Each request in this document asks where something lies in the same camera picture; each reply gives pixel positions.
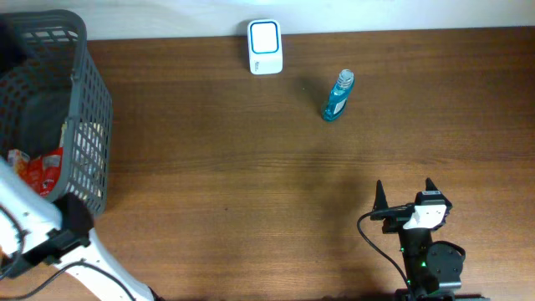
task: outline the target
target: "teal plastic bottle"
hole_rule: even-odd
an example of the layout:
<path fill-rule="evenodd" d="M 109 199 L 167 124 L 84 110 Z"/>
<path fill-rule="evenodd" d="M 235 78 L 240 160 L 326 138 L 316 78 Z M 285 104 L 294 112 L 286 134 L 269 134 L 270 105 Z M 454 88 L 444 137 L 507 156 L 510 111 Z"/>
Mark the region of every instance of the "teal plastic bottle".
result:
<path fill-rule="evenodd" d="M 331 90 L 329 100 L 326 101 L 321 108 L 322 116 L 325 121 L 335 121 L 342 115 L 353 87 L 353 72 L 349 69 L 342 70 L 336 84 Z"/>

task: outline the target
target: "cable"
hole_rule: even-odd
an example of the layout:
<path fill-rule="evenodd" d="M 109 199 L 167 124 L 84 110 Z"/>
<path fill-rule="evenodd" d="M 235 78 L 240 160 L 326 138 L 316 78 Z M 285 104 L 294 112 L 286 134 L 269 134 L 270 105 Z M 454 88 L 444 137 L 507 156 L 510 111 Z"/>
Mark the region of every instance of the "cable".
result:
<path fill-rule="evenodd" d="M 405 282 L 405 285 L 407 286 L 407 289 L 409 289 L 409 293 L 410 293 L 410 297 L 412 298 L 412 300 L 415 300 L 416 301 L 416 298 L 415 298 L 415 294 L 414 292 L 412 291 L 412 289 L 410 288 L 410 284 L 409 284 L 409 280 L 407 279 L 407 277 L 405 276 L 405 273 L 403 273 L 403 270 L 401 270 L 400 266 L 394 261 L 394 259 L 392 259 L 390 256 L 386 255 L 386 253 L 384 253 L 383 251 L 381 251 L 381 249 L 379 249 L 377 246 L 375 246 L 375 244 L 373 242 L 370 241 L 370 239 L 364 234 L 364 232 L 362 231 L 362 229 L 360 228 L 360 222 L 362 222 L 362 220 L 364 220 L 366 217 L 369 217 L 371 216 L 372 214 L 376 214 L 376 213 L 382 213 L 382 212 L 388 212 L 388 211 L 392 211 L 392 210 L 400 210 L 400 209 L 406 209 L 406 206 L 399 206 L 399 207 L 391 207 L 389 209 L 384 209 L 384 210 L 376 210 L 374 212 L 368 212 L 366 214 L 364 214 L 362 217 L 359 218 L 359 220 L 357 221 L 357 230 L 359 230 L 359 233 L 360 235 L 362 236 L 362 238 L 375 250 L 377 251 L 379 254 L 381 254 L 384 258 L 386 258 L 388 261 L 390 261 L 390 263 L 392 263 L 395 267 L 395 269 L 398 270 L 398 272 L 400 272 L 400 275 L 401 277 L 403 278 L 403 281 Z"/>
<path fill-rule="evenodd" d="M 125 293 L 128 295 L 128 297 L 130 298 L 131 301 L 135 301 L 135 298 L 132 295 L 132 293 L 126 288 L 126 286 L 121 281 L 119 281 L 119 279 L 117 279 L 115 276 L 111 275 L 110 273 L 107 273 L 106 271 L 102 270 L 101 268 L 97 268 L 94 265 L 89 264 L 89 263 L 85 263 L 83 261 L 70 263 L 70 264 L 64 266 L 63 268 L 58 270 L 58 272 L 56 272 L 54 275 L 52 275 L 50 278 L 48 278 L 45 282 L 43 282 L 43 284 L 39 285 L 38 287 L 36 287 L 33 291 L 31 291 L 29 293 L 26 293 L 26 294 L 21 295 L 21 296 L 14 296 L 14 297 L 0 297 L 0 300 L 1 301 L 15 301 L 15 300 L 25 300 L 27 298 L 30 298 L 30 297 L 34 296 L 34 294 L 39 293 L 41 290 L 43 290 L 43 288 L 46 288 L 57 277 L 59 277 L 61 274 L 65 273 L 65 271 L 67 271 L 68 269 L 70 269 L 72 267 L 78 267 L 78 266 L 90 268 L 90 269 L 92 269 L 92 270 L 94 270 L 96 272 L 99 272 L 99 273 L 103 274 L 105 277 L 107 277 L 110 280 L 112 280 L 113 282 L 117 283 L 117 285 L 119 285 L 125 291 Z"/>
<path fill-rule="evenodd" d="M 12 262 L 11 266 L 9 266 L 9 268 L 6 269 L 6 272 L 0 273 L 0 280 L 3 280 L 4 278 L 6 278 L 12 272 L 14 267 L 20 261 L 20 258 L 23 256 L 24 243 L 25 243 L 24 235 L 25 235 L 26 232 L 20 227 L 20 224 L 18 224 L 18 222 L 15 219 L 15 217 L 13 217 L 11 215 L 11 213 L 9 213 L 4 207 L 0 206 L 0 211 L 2 211 L 2 213 L 13 224 L 13 226 L 17 230 L 17 238 L 18 238 L 18 241 L 17 241 L 18 249 L 15 252 L 15 254 L 13 255 L 13 262 Z"/>

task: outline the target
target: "device screen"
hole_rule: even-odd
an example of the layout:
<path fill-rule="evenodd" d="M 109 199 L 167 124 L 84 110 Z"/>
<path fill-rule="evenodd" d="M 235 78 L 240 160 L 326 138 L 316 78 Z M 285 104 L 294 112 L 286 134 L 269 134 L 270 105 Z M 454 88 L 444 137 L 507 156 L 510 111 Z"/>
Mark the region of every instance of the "device screen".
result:
<path fill-rule="evenodd" d="M 252 51 L 257 54 L 278 50 L 277 25 L 273 22 L 254 23 L 251 26 Z"/>

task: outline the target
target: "wooden table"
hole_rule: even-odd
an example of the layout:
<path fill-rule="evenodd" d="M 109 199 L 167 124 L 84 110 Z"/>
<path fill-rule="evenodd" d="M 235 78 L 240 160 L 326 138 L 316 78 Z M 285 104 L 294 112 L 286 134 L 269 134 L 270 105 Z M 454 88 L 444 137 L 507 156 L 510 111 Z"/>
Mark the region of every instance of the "wooden table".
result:
<path fill-rule="evenodd" d="M 535 28 L 283 37 L 253 76 L 245 38 L 90 42 L 113 96 L 105 246 L 169 300 L 316 299 L 404 284 L 356 231 L 385 185 L 430 176 L 453 203 L 434 239 L 467 250 L 460 293 L 535 296 Z M 341 69 L 344 115 L 319 106 Z M 364 230 L 401 263 L 397 236 Z M 4 281 L 25 293 L 41 266 Z M 38 300 L 94 300 L 68 276 Z"/>

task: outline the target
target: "bottle label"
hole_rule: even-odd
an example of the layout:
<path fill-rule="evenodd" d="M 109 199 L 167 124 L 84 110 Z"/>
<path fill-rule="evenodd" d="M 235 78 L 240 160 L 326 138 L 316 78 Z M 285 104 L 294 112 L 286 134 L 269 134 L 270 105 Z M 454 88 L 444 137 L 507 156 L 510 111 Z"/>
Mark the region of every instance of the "bottle label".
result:
<path fill-rule="evenodd" d="M 336 104 L 336 106 L 334 107 L 333 115 L 335 115 L 338 112 L 340 112 L 340 110 L 344 107 L 346 100 L 347 100 L 347 98 Z"/>

